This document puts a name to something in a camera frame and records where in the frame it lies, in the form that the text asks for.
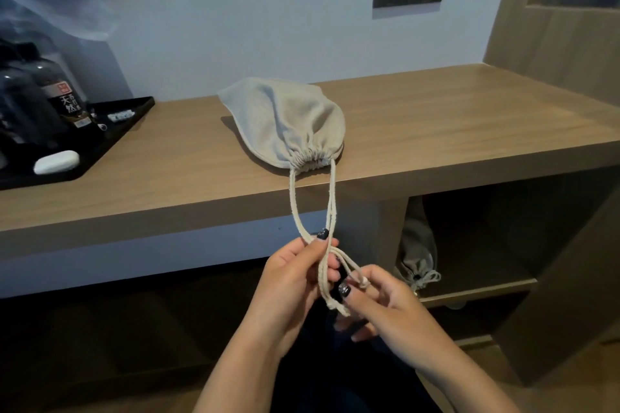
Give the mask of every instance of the black tray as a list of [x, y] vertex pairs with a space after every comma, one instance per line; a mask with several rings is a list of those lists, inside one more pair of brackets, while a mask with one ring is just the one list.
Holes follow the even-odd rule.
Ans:
[[[0, 190], [22, 188], [26, 186], [57, 183], [59, 181], [75, 180], [81, 177], [92, 167], [97, 160], [102, 158], [117, 141], [131, 129], [155, 104], [152, 96], [131, 98], [128, 100], [105, 101], [93, 103], [91, 106], [97, 113], [97, 121], [104, 123], [108, 128], [101, 142], [93, 144], [87, 151], [81, 151], [80, 164], [72, 170], [67, 170], [49, 175], [35, 175], [32, 170], [22, 171], [11, 167], [11, 164], [0, 170]], [[108, 120], [108, 113], [131, 109], [135, 115], [126, 121], [113, 123]]]

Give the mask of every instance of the red logo on label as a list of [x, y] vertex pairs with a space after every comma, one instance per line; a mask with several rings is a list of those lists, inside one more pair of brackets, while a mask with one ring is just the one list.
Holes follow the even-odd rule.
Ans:
[[57, 85], [58, 85], [58, 91], [62, 93], [63, 95], [66, 95], [72, 92], [71, 87], [66, 82], [59, 82]]

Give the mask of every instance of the black bottle cap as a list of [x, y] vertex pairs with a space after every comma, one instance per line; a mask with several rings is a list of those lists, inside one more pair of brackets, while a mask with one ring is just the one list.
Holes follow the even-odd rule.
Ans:
[[7, 44], [0, 44], [0, 62], [20, 60], [15, 49]]
[[41, 54], [39, 53], [38, 48], [36, 47], [36, 44], [33, 42], [20, 43], [20, 44], [15, 45], [15, 48], [17, 49], [17, 53], [24, 60], [41, 59]]

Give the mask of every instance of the person's left hand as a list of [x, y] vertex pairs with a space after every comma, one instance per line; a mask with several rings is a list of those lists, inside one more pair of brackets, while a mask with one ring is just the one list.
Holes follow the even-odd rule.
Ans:
[[[332, 238], [332, 246], [338, 240]], [[327, 241], [309, 245], [299, 237], [271, 255], [239, 327], [245, 336], [258, 337], [282, 358], [295, 342], [310, 307], [320, 296], [318, 263], [327, 251]], [[329, 254], [327, 279], [340, 279], [340, 262]]]

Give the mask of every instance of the forearm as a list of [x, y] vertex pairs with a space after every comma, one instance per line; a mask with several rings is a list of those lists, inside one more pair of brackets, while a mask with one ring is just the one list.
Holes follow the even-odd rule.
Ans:
[[243, 324], [232, 337], [200, 394], [194, 413], [267, 412], [280, 357]]
[[429, 377], [459, 413], [519, 412], [495, 381], [460, 349], [450, 368]]

